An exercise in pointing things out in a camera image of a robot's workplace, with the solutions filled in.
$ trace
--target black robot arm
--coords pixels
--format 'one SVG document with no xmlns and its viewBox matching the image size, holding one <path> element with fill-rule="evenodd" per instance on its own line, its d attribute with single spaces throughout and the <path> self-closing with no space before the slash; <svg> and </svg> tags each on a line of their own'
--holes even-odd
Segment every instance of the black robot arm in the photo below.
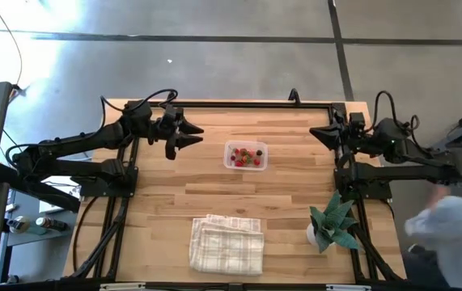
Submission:
<svg viewBox="0 0 462 291">
<path fill-rule="evenodd" d="M 409 137 L 412 131 L 408 124 L 386 118 L 369 133 L 365 130 L 366 123 L 361 112 L 350 113 L 348 123 L 341 112 L 335 112 L 334 120 L 330 126 L 311 128 L 310 133 L 330 150 L 343 146 L 348 149 L 337 164 L 337 171 L 340 171 L 344 182 L 388 182 L 398 179 L 426 179 L 442 184 L 462 182 L 455 156 L 447 151 L 423 149 L 411 141 Z M 383 155 L 391 163 L 415 162 L 419 166 L 380 168 L 361 162 L 351 163 L 350 156 L 356 153 L 369 154 L 371 157 Z M 347 162 L 350 162 L 350 166 L 344 168 Z"/>
<path fill-rule="evenodd" d="M 124 148 L 135 138 L 146 138 L 150 145 L 155 141 L 165 140 L 166 158 L 172 160 L 176 157 L 175 148 L 180 150 L 202 141 L 202 137 L 191 134 L 203 133 L 203 129 L 190 124 L 185 119 L 182 108 L 174 108 L 168 104 L 162 117 L 152 120 L 151 116 L 148 102 L 129 101 L 125 109 L 121 110 L 118 121 L 103 126 L 95 133 L 57 137 L 53 141 L 30 145 L 21 154 L 13 155 L 14 166 L 28 183 L 38 183 L 51 175 L 70 175 L 74 182 L 82 185 L 82 196 L 111 196 L 112 191 L 109 188 L 114 188 L 115 191 L 131 189 L 132 180 L 136 179 L 132 175 L 134 171 L 125 167 L 120 159 L 73 162 L 58 158 L 101 148 Z"/>
</svg>

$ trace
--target green leaf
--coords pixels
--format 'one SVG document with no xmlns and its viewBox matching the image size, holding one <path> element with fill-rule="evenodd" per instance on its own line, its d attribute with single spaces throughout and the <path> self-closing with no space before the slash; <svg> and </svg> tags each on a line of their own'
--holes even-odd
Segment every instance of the green leaf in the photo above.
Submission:
<svg viewBox="0 0 462 291">
<path fill-rule="evenodd" d="M 337 209 L 333 210 L 326 216 L 326 220 L 324 224 L 326 226 L 331 226 L 333 228 L 338 228 L 342 222 L 344 221 L 344 217 L 347 212 L 350 210 L 351 205 L 353 205 L 353 201 L 349 200 L 344 204 L 337 207 Z"/>
<path fill-rule="evenodd" d="M 352 217 L 344 217 L 344 220 L 341 223 L 341 230 L 347 230 L 348 227 L 352 226 L 353 224 L 357 223 L 358 221 L 354 220 Z"/>
<path fill-rule="evenodd" d="M 313 218 L 312 215 L 310 215 L 310 220 L 312 221 L 313 233 L 315 233 L 319 229 L 319 225 L 317 224 L 317 221 L 315 220 L 315 218 Z"/>
<path fill-rule="evenodd" d="M 320 231 L 317 231 L 315 240 L 317 241 L 317 244 L 319 245 L 319 253 L 322 253 L 323 251 L 325 251 L 329 247 L 329 244 L 333 242 L 331 239 L 326 238 L 324 235 L 322 235 Z"/>
<path fill-rule="evenodd" d="M 310 206 L 310 213 L 312 214 L 313 219 L 317 222 L 317 230 L 320 230 L 322 228 L 322 224 L 324 223 L 324 219 L 326 219 L 326 216 L 324 213 L 319 211 L 319 209 Z"/>
<path fill-rule="evenodd" d="M 341 195 L 338 194 L 338 190 L 336 190 L 333 193 L 333 196 L 331 197 L 331 200 L 328 202 L 328 207 L 326 207 L 326 210 L 324 211 L 324 214 L 328 215 L 330 212 L 335 210 L 338 207 L 338 205 L 340 204 L 340 202 L 341 202 Z"/>
<path fill-rule="evenodd" d="M 333 234 L 335 234 L 335 229 L 334 228 L 328 228 L 328 227 L 324 226 L 322 229 L 323 229 L 323 231 L 326 232 L 326 234 L 328 234 L 328 237 L 330 237 L 330 238 L 333 236 Z"/>
<path fill-rule="evenodd" d="M 346 233 L 344 230 L 336 230 L 331 239 L 341 247 L 349 249 L 359 249 L 358 242 L 351 234 Z"/>
</svg>

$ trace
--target white towel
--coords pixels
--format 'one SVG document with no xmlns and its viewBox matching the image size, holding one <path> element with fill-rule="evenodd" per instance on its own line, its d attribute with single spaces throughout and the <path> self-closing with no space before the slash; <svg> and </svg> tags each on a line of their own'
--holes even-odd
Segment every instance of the white towel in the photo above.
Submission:
<svg viewBox="0 0 462 291">
<path fill-rule="evenodd" d="M 200 272 L 259 276 L 265 241 L 259 219 L 194 218 L 189 265 Z"/>
</svg>

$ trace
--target gray floor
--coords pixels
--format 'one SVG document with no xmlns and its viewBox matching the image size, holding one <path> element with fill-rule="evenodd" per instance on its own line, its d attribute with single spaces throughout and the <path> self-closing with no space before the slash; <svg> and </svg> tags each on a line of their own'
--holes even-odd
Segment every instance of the gray floor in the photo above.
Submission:
<svg viewBox="0 0 462 291">
<path fill-rule="evenodd" d="M 462 0 L 336 0 L 342 36 L 462 40 Z M 326 0 L 0 0 L 11 29 L 102 35 L 333 37 Z M 23 95 L 6 130 L 19 142 L 94 130 L 99 95 L 137 98 L 175 87 L 181 99 L 345 100 L 335 44 L 38 40 L 16 33 Z M 398 118 L 418 114 L 417 139 L 430 145 L 462 117 L 462 45 L 344 45 L 354 99 L 374 109 L 392 92 Z M 0 32 L 0 81 L 15 82 L 19 61 Z M 380 117 L 388 116 L 387 100 Z M 10 146 L 3 138 L 2 146 Z M 401 246 L 405 219 L 423 209 L 430 185 L 392 183 Z M 11 271 L 25 280 L 61 276 L 66 239 L 16 247 Z M 33 269 L 20 262 L 34 261 Z"/>
</svg>

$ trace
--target wooden table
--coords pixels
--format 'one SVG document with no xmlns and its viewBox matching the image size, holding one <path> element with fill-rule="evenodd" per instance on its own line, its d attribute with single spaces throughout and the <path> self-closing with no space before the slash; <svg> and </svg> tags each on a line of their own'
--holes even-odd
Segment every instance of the wooden table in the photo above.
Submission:
<svg viewBox="0 0 462 291">
<path fill-rule="evenodd" d="M 127 101 L 110 100 L 120 108 Z M 348 102 L 346 108 L 363 112 L 370 125 L 364 102 Z M 328 113 L 322 109 L 264 108 L 186 108 L 184 112 L 189 121 L 205 130 L 203 142 L 178 151 L 175 161 L 164 157 L 163 141 L 139 146 L 138 187 L 129 205 L 117 281 L 354 283 L 349 250 L 331 246 L 319 254 L 306 238 L 308 207 L 324 210 L 334 191 L 333 152 L 308 132 L 310 127 L 327 125 Z M 107 123 L 119 115 L 107 108 Z M 161 115 L 162 109 L 154 109 L 153 118 Z M 266 143 L 267 169 L 227 169 L 223 151 L 229 140 Z M 94 160 L 115 158 L 116 154 L 115 150 L 97 150 Z M 359 154 L 357 160 L 379 165 L 378 159 L 366 155 Z M 86 215 L 78 237 L 79 264 L 100 239 L 107 200 L 99 198 Z M 86 204 L 82 203 L 80 214 Z M 388 206 L 366 200 L 366 211 L 373 244 L 396 274 L 405 277 Z M 262 276 L 224 276 L 189 268 L 192 219 L 208 213 L 261 219 L 265 234 Z M 111 253 L 112 244 L 104 270 Z M 361 262 L 368 276 L 365 255 Z M 64 275 L 71 273 L 69 251 Z"/>
</svg>

